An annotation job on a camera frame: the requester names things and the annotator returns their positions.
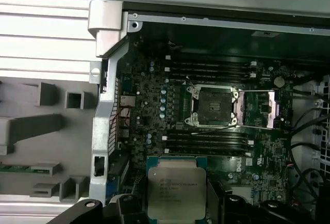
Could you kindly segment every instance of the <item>capacitor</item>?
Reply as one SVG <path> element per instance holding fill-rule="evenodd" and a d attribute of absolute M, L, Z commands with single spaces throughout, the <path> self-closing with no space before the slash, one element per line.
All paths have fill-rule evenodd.
<path fill-rule="evenodd" d="M 252 174 L 252 178 L 253 178 L 254 180 L 259 180 L 259 175 L 256 174 L 256 173 L 254 173 L 254 174 Z"/>

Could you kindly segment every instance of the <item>red wire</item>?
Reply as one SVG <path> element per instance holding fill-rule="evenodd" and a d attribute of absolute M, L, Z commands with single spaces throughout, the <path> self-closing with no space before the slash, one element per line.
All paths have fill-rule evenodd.
<path fill-rule="evenodd" d="M 112 129 L 112 125 L 114 123 L 114 120 L 117 118 L 117 116 L 123 111 L 123 109 L 127 109 L 130 110 L 129 106 L 123 106 L 121 107 L 120 111 L 113 117 L 113 119 L 111 120 L 111 124 L 110 124 L 110 132 L 111 132 L 111 129 Z"/>

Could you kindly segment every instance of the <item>cpu socket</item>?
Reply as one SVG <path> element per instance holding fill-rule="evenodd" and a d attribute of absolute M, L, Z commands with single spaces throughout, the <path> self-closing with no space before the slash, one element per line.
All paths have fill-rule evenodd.
<path fill-rule="evenodd" d="M 192 115 L 185 123 L 195 127 L 243 125 L 244 92 L 231 86 L 188 86 Z"/>

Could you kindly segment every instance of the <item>cable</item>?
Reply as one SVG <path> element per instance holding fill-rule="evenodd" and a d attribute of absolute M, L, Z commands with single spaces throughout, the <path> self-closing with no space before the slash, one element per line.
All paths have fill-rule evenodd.
<path fill-rule="evenodd" d="M 300 180 L 302 180 L 306 186 L 308 187 L 310 193 L 312 194 L 312 196 L 317 199 L 318 195 L 316 194 L 315 190 L 313 189 L 313 186 L 307 181 L 307 179 L 304 177 L 303 173 L 301 172 L 301 170 L 299 169 L 299 167 L 297 166 L 297 163 L 293 157 L 293 153 L 292 153 L 292 148 L 291 148 L 291 139 L 294 135 L 296 135 L 297 133 L 299 133 L 300 131 L 310 127 L 310 126 L 313 126 L 315 124 L 318 124 L 319 122 L 322 122 L 323 120 L 326 120 L 330 118 L 330 115 L 324 115 L 322 117 L 319 117 L 319 118 L 316 118 L 316 119 L 313 119 L 309 122 L 306 122 L 304 123 L 303 125 L 299 126 L 298 128 L 296 128 L 295 130 L 293 130 L 290 134 L 290 136 L 288 137 L 288 140 L 287 140 L 287 143 L 286 143 L 286 146 L 287 146 L 287 150 L 289 152 L 289 156 L 290 156 L 290 159 L 292 161 L 292 163 L 294 164 L 294 168 L 295 170 L 297 171 L 298 175 L 300 176 Z"/>
<path fill-rule="evenodd" d="M 289 152 L 289 156 L 290 156 L 290 160 L 293 163 L 293 167 L 295 168 L 296 172 L 298 173 L 298 175 L 300 176 L 299 180 L 302 179 L 303 182 L 306 184 L 307 188 L 309 189 L 311 195 L 317 199 L 318 195 L 316 194 L 315 190 L 313 189 L 313 186 L 307 181 L 307 179 L 303 176 L 301 170 L 299 169 L 299 167 L 297 166 L 297 163 L 294 159 L 293 153 L 292 153 L 292 149 L 291 149 L 291 138 L 292 136 L 288 137 L 286 146 L 287 146 L 287 150 Z"/>
<path fill-rule="evenodd" d="M 309 110 L 307 110 L 306 112 L 304 112 L 299 118 L 298 118 L 298 120 L 297 120 L 297 122 L 295 123 L 295 125 L 293 126 L 293 129 L 295 129 L 297 126 L 298 126 L 298 123 L 308 114 L 308 113 L 310 113 L 310 112 L 312 112 L 312 111 L 317 111 L 317 110 L 323 110 L 322 108 L 311 108 L 311 109 L 309 109 Z"/>
<path fill-rule="evenodd" d="M 313 143 L 308 143 L 308 142 L 297 142 L 295 144 L 292 144 L 291 149 L 296 148 L 298 146 L 305 146 L 305 147 L 309 147 L 309 148 L 312 148 L 314 150 L 320 151 L 320 148 L 318 146 L 316 146 Z"/>
<path fill-rule="evenodd" d="M 311 97 L 311 98 L 314 98 L 314 99 L 321 99 L 324 102 L 330 104 L 330 100 L 329 99 L 327 99 L 325 96 L 320 95 L 318 93 L 312 94 L 312 92 L 310 92 L 310 91 L 300 91 L 300 90 L 296 90 L 296 89 L 294 89 L 293 92 L 294 93 L 297 93 L 297 94 L 300 94 L 300 95 L 308 96 L 308 97 Z"/>
<path fill-rule="evenodd" d="M 306 176 L 311 173 L 312 171 L 317 171 L 319 175 L 322 177 L 323 182 L 326 181 L 325 176 L 318 170 L 314 168 L 308 168 L 302 172 L 302 176 L 299 178 L 298 182 L 290 189 L 290 194 L 293 195 L 293 192 L 299 188 L 299 186 L 303 183 L 304 179 L 306 179 Z"/>
<path fill-rule="evenodd" d="M 321 117 L 318 117 L 316 119 L 313 119 L 309 122 L 306 122 L 304 123 L 303 125 L 297 127 L 296 129 L 294 129 L 292 132 L 291 132 L 291 136 L 294 136 L 296 135 L 297 133 L 299 133 L 300 131 L 310 127 L 310 126 L 313 126 L 313 125 L 316 125 L 318 124 L 319 122 L 322 122 L 326 119 L 329 119 L 330 118 L 330 114 L 327 114 L 327 115 L 324 115 L 324 116 L 321 116 Z"/>

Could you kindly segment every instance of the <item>motherboard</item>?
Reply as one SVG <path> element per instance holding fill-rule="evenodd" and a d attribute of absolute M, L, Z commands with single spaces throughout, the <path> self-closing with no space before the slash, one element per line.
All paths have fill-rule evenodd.
<path fill-rule="evenodd" d="M 285 202 L 293 77 L 281 61 L 137 52 L 119 74 L 122 187 L 136 187 L 148 156 L 206 156 L 233 194 Z"/>

